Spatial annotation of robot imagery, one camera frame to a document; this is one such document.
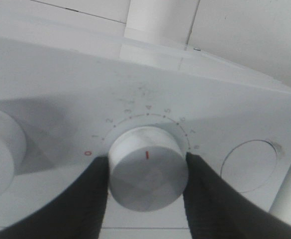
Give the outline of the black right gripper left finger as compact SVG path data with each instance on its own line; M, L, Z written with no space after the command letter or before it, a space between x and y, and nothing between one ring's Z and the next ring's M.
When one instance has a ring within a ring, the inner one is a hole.
M108 157L87 169L46 206L0 231L0 239L97 239L108 197Z

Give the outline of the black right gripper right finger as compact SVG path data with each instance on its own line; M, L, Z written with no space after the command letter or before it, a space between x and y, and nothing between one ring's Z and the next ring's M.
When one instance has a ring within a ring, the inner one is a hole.
M251 203L199 155L186 153L184 207L194 239L291 239L291 225Z

